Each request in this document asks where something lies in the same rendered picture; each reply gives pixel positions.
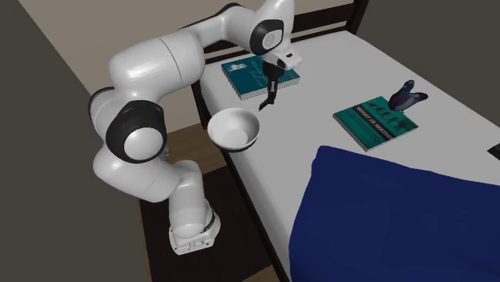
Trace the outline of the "dark robot stand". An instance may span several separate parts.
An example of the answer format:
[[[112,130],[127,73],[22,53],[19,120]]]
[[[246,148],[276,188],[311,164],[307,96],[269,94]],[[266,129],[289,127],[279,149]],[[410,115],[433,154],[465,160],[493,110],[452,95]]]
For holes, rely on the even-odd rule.
[[[210,248],[176,255],[168,236],[168,202],[139,202],[152,282],[242,282],[272,264],[230,169],[208,172],[203,180],[221,221]]]

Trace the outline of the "dark blue blanket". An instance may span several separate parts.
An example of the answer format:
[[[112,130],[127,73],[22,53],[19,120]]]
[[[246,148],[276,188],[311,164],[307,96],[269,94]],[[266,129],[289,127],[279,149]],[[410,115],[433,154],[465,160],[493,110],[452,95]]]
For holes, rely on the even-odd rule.
[[[292,282],[500,282],[500,186],[322,146],[288,256]]]

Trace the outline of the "bed with dark wooden frame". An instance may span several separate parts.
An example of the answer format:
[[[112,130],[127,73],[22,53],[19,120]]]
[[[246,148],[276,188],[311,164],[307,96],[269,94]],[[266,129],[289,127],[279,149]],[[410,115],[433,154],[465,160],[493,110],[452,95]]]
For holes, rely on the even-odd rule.
[[[500,160],[487,152],[500,143],[495,126],[452,96],[348,31],[329,31],[295,43],[302,56],[300,82],[279,91],[274,105],[241,101],[224,77],[224,57],[212,60],[192,90],[203,122],[225,108],[256,113],[260,137],[226,154],[264,225],[288,282],[292,226],[319,147],[335,147],[406,167],[500,186]],[[378,96],[389,97],[405,81],[429,98],[411,107],[418,128],[365,152],[333,114]]]

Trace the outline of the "teal book with dark band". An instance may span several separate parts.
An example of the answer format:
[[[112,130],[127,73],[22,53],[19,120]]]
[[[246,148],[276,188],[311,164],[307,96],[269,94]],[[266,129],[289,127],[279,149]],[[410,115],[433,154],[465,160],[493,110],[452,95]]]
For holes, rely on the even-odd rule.
[[[390,110],[382,96],[338,111],[333,118],[365,152],[418,128],[405,114]]]

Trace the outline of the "teal book with white figure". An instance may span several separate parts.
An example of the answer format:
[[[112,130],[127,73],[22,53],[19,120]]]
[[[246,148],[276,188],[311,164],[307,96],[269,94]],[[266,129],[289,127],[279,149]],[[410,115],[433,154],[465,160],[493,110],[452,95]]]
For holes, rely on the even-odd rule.
[[[263,73],[263,59],[251,56],[226,62],[221,69],[241,100],[268,93],[268,78]],[[286,70],[278,79],[278,89],[297,84],[300,76],[294,70]]]

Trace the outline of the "dark purple bird figure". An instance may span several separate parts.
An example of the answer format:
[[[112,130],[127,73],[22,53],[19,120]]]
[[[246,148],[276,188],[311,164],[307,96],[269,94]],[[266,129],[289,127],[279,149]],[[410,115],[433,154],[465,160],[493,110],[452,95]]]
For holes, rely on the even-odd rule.
[[[390,110],[400,111],[403,113],[406,109],[412,107],[416,103],[429,98],[429,96],[423,92],[412,93],[411,90],[414,88],[414,84],[415,82],[413,80],[408,80],[399,91],[390,97],[388,101]]]

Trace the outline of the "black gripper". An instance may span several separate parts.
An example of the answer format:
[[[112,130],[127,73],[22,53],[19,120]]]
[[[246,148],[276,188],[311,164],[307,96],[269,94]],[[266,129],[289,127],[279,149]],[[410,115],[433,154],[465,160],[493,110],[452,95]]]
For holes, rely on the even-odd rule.
[[[268,104],[274,104],[279,86],[278,79],[284,75],[285,69],[263,61],[263,73],[268,78],[268,97],[259,105],[258,111],[263,110]]]

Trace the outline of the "white bowl with black base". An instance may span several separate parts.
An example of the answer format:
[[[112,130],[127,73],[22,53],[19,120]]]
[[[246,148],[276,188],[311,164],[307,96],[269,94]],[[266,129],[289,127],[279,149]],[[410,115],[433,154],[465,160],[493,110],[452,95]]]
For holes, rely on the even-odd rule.
[[[258,139],[260,121],[251,111],[227,108],[210,118],[207,132],[217,147],[226,151],[244,151]]]

